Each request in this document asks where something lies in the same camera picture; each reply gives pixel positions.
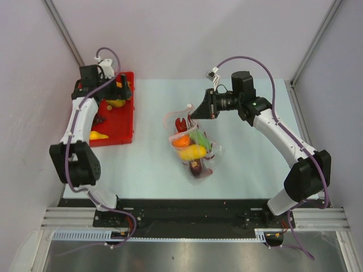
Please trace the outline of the toy orange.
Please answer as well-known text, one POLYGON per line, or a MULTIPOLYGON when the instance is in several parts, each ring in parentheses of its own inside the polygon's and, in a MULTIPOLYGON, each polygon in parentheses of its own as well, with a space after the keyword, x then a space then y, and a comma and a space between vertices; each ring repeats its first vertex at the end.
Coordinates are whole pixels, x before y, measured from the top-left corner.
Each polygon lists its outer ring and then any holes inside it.
POLYGON ((188 134, 182 135, 181 137, 172 141, 172 145, 175 148, 185 148, 190 145, 191 139, 188 134))

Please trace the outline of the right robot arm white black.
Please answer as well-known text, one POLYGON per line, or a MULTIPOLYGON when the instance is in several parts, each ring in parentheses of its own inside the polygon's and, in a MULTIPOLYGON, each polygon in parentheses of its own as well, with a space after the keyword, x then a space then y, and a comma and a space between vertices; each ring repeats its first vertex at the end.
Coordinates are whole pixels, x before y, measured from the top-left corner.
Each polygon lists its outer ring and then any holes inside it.
POLYGON ((231 76, 232 89, 219 93, 220 78, 216 69, 207 77, 214 87, 205 91, 202 103, 191 114, 192 119, 215 119, 222 111, 236 110, 241 120, 261 132, 286 160, 290 172, 284 188, 271 198, 262 212, 262 222, 275 227, 282 221, 282 214, 296 207, 310 196, 326 192, 330 185, 331 155, 317 151, 292 133, 273 111, 272 104, 258 97, 254 80, 248 71, 237 71, 231 76))

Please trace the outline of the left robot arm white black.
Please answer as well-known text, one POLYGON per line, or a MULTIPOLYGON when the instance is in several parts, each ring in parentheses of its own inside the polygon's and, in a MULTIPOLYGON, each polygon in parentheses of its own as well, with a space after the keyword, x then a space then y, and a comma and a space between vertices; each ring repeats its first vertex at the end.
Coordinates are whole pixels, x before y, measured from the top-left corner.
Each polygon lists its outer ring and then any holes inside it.
POLYGON ((82 66, 80 79, 71 94, 72 112, 65 134, 49 154, 60 181, 72 192, 84 193, 99 211, 107 211, 105 219, 112 226, 125 221, 125 212, 117 206, 117 195, 98 185, 101 166, 92 151, 90 133, 94 117, 103 100, 127 100, 132 91, 125 74, 114 70, 111 59, 98 60, 95 65, 82 66))

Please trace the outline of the dark red toy fruit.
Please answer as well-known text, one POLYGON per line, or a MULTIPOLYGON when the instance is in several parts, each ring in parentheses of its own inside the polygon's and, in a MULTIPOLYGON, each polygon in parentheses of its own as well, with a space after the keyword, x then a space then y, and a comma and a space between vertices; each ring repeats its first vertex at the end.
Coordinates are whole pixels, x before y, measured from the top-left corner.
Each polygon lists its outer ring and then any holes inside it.
POLYGON ((189 170, 193 177, 198 177, 203 172, 202 161, 200 159, 196 159, 189 162, 189 170))

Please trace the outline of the red toy lobster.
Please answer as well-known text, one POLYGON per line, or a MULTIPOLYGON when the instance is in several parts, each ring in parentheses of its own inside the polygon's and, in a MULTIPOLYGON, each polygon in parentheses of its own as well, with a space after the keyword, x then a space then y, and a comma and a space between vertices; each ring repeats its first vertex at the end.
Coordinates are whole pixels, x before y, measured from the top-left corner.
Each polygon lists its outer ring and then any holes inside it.
POLYGON ((210 176, 213 171, 205 165, 205 161, 213 158, 213 155, 208 156, 213 145, 205 132, 190 118, 177 118, 175 129, 176 134, 171 144, 183 165, 188 168, 193 178, 210 176))

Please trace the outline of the green toy vegetable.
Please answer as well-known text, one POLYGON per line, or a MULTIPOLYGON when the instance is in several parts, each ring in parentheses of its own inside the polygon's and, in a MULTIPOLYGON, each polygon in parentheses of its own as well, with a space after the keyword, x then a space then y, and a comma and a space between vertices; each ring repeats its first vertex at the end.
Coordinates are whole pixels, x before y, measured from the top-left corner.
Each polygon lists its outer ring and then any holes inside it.
POLYGON ((200 146, 206 148, 207 151, 212 149, 212 143, 209 141, 205 133, 199 129, 193 130, 189 134, 190 138, 200 146))

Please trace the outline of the clear zip top bag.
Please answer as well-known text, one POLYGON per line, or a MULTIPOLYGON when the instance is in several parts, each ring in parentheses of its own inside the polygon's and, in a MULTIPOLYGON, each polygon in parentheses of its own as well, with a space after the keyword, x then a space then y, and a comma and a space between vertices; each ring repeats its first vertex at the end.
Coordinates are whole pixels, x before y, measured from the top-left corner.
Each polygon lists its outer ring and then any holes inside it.
POLYGON ((194 110, 195 107, 188 104, 181 111, 167 113, 163 118, 163 127, 189 182, 198 184, 215 172, 225 148, 209 135, 198 120, 191 118, 194 110))

